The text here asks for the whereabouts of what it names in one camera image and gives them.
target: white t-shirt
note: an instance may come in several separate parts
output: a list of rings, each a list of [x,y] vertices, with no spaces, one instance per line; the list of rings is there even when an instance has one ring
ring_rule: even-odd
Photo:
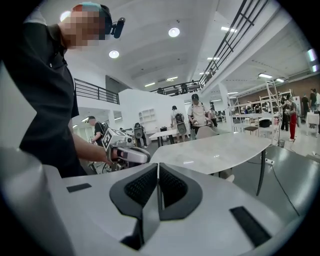
[[[191,104],[191,106],[188,109],[188,116],[192,116],[196,119],[196,121],[199,123],[198,127],[205,126],[206,123],[206,116],[205,113],[209,112],[209,109],[205,106],[205,104],[202,104],[200,101],[198,105]]]

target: black railing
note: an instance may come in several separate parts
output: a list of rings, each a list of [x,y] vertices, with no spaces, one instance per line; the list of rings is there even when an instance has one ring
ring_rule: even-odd
[[[77,96],[120,104],[119,95],[117,93],[76,78],[74,79],[74,83]]]
[[[268,0],[243,0],[242,4],[235,15],[235,18],[225,34],[220,46],[212,56],[207,68],[203,71],[203,75],[200,78],[201,86],[204,86],[215,73],[219,70],[219,67],[228,59],[229,55],[234,52],[235,47],[247,33],[247,31],[254,26],[254,22],[257,17],[266,6]]]
[[[169,96],[176,96],[180,94],[187,94],[187,93],[195,93],[202,89],[202,85],[199,81],[191,81],[191,82],[184,82],[178,83],[175,85],[169,85],[167,87],[158,88],[156,90],[152,90],[151,92],[155,92],[158,94],[169,95]]]

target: white curved table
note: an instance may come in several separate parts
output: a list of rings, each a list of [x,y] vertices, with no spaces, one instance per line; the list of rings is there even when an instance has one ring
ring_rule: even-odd
[[[267,138],[229,132],[159,147],[150,162],[184,167],[209,175],[240,165],[261,153],[259,195],[265,172],[265,149],[269,145]]]

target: white wall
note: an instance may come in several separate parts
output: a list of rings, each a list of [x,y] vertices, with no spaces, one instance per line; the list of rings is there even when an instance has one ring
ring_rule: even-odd
[[[154,92],[127,89],[119,93],[121,112],[123,119],[122,128],[132,128],[138,123],[139,112],[154,109],[156,121],[143,124],[147,131],[169,127],[171,124],[172,106],[175,105],[185,116],[185,123],[188,124],[185,102],[176,96],[166,96]]]

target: black t-shirt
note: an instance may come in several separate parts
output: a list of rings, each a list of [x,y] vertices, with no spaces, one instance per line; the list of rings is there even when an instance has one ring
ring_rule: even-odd
[[[317,96],[315,93],[310,94],[310,100],[311,100],[311,107],[316,106]]]
[[[96,140],[96,143],[99,145],[99,146],[102,146],[102,138],[103,136],[105,135],[105,131],[104,131],[104,126],[102,123],[100,122],[96,122],[95,125],[94,125],[94,136],[97,135],[97,133],[101,133],[101,136],[100,138],[98,138]]]
[[[4,64],[36,110],[20,148],[56,167],[63,178],[86,175],[68,128],[70,119],[79,112],[58,25],[25,23],[5,44]]]

